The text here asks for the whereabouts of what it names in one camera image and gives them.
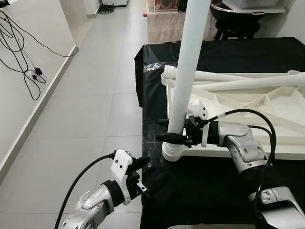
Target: black tablecloth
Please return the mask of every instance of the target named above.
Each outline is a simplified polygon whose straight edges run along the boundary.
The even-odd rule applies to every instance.
[[[152,198],[142,198],[141,229],[165,229],[179,224],[252,224],[253,208],[246,187],[230,158],[182,157],[168,162],[156,133],[166,118],[166,91],[161,84],[163,65],[178,62],[180,43],[145,45],[135,57],[136,84],[143,107],[143,155],[152,158],[143,169],[143,183],[168,174]],[[215,73],[285,73],[305,71],[305,46],[294,38],[203,42],[199,71]],[[277,160],[276,166],[299,204],[305,207],[305,162]]]

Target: black stool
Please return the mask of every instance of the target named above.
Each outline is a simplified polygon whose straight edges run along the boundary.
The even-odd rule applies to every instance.
[[[260,25],[255,21],[241,21],[241,22],[216,22],[217,34],[215,40],[227,40],[229,37],[236,37],[239,39],[253,38],[254,34],[259,31]]]

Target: robotic arm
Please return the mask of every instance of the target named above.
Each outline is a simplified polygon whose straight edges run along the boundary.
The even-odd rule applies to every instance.
[[[263,216],[264,224],[269,225],[266,228],[304,229],[304,212],[290,189],[281,182],[276,168],[266,167],[268,156],[260,143],[253,138],[251,129],[241,123],[211,121],[207,124],[205,114],[201,102],[195,101],[188,107],[185,135],[164,133],[157,135],[157,139],[187,147],[214,144],[228,148],[237,171],[247,185],[251,202],[254,202],[261,185],[262,174],[265,176],[258,211]],[[159,124],[168,125],[168,121],[160,120]]]
[[[116,206],[121,203],[128,205],[138,195],[148,193],[136,171],[149,161],[149,157],[136,159],[128,151],[116,150],[111,166],[114,180],[83,194],[61,229],[97,229]]]
[[[157,135],[160,141],[181,144],[188,147],[214,144],[227,147],[233,162],[248,188],[251,202],[256,201],[262,174],[265,174],[264,190],[259,198],[259,213],[262,226],[277,229],[305,229],[305,214],[290,189],[281,183],[276,168],[267,167],[268,156],[262,146],[253,138],[251,129],[240,123],[205,122],[207,115],[197,101],[190,105],[185,120],[185,135],[164,133]],[[168,125],[169,120],[159,124]],[[113,181],[81,196],[75,210],[63,222],[61,229],[97,229],[106,216],[121,203],[128,205],[141,194],[148,195],[149,189],[139,181],[137,170],[150,161],[149,157],[134,158],[128,151],[116,150],[111,166]]]

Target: white cylinder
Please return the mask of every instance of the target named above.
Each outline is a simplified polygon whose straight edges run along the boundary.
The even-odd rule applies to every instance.
[[[169,133],[182,134],[183,132],[209,7],[209,0],[187,2],[175,91],[169,114]],[[183,146],[163,143],[162,150],[165,159],[176,161],[182,155]]]
[[[174,66],[166,65],[164,67],[163,77],[165,79],[175,80],[177,76],[177,68]],[[248,80],[247,77],[236,76],[236,75],[227,75],[227,74],[220,74],[220,73],[210,73],[210,72],[202,72],[196,71],[195,72],[195,81],[234,81],[234,80]]]
[[[300,86],[305,85],[305,73],[290,76],[275,76],[262,79],[239,80],[231,82],[210,83],[195,87],[206,91],[221,91],[246,88]]]

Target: table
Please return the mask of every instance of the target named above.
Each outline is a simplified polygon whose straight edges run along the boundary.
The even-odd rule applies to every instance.
[[[166,92],[161,84],[162,65],[176,65],[180,43],[152,44],[141,48],[136,62],[136,86],[143,107],[143,156],[151,163],[142,170],[142,182],[152,183],[167,174],[167,182],[152,198],[142,197],[141,229],[166,229],[183,224],[253,224],[253,208],[246,187],[230,158],[182,157],[168,162],[162,157],[156,133],[166,118]],[[305,71],[305,46],[294,38],[246,39],[204,42],[197,66],[215,73],[284,73]],[[305,161],[277,160],[276,166],[296,200],[305,209]]]
[[[182,38],[185,12],[155,11],[154,0],[147,0],[143,11],[147,17],[148,43],[164,43],[178,41]],[[213,40],[217,29],[216,19],[208,12],[204,40]]]

